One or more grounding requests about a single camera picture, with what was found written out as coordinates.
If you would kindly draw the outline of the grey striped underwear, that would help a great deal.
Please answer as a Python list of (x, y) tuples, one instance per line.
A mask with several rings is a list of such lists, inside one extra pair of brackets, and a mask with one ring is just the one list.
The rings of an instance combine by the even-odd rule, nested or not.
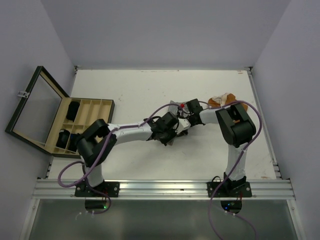
[[(174, 102), (171, 100), (170, 104), (174, 104), (174, 105), (170, 105), (168, 107), (168, 112), (172, 113), (173, 115), (175, 115), (179, 118), (186, 118), (189, 115), (189, 110), (188, 110), (187, 106), (184, 105), (185, 103), (186, 102)], [(183, 110), (181, 110), (178, 106), (176, 106), (176, 105), (181, 106), (181, 104), (183, 105)], [(171, 139), (168, 142), (168, 145), (172, 146), (174, 144), (174, 141), (176, 138), (187, 136), (187, 135), (188, 135), (188, 130), (182, 131), (181, 133), (179, 133), (179, 135), (177, 137)]]

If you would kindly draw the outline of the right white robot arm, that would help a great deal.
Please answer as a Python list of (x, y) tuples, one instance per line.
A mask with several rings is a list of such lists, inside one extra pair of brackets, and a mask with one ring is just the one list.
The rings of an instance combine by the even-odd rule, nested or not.
[(256, 126), (243, 106), (233, 101), (217, 109), (203, 109), (198, 99), (186, 103), (190, 125), (218, 124), (228, 144), (227, 167), (223, 174), (222, 189), (227, 196), (235, 196), (246, 183), (247, 148), (256, 136)]

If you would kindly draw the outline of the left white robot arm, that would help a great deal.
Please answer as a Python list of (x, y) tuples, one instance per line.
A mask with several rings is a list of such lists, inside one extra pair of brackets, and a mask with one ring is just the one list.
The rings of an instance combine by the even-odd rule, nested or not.
[(178, 126), (178, 117), (170, 112), (162, 117), (145, 119), (131, 125), (107, 124), (103, 119), (96, 120), (75, 142), (77, 151), (84, 160), (87, 192), (95, 197), (103, 193), (102, 163), (113, 147), (128, 142), (150, 140), (166, 145), (177, 136)]

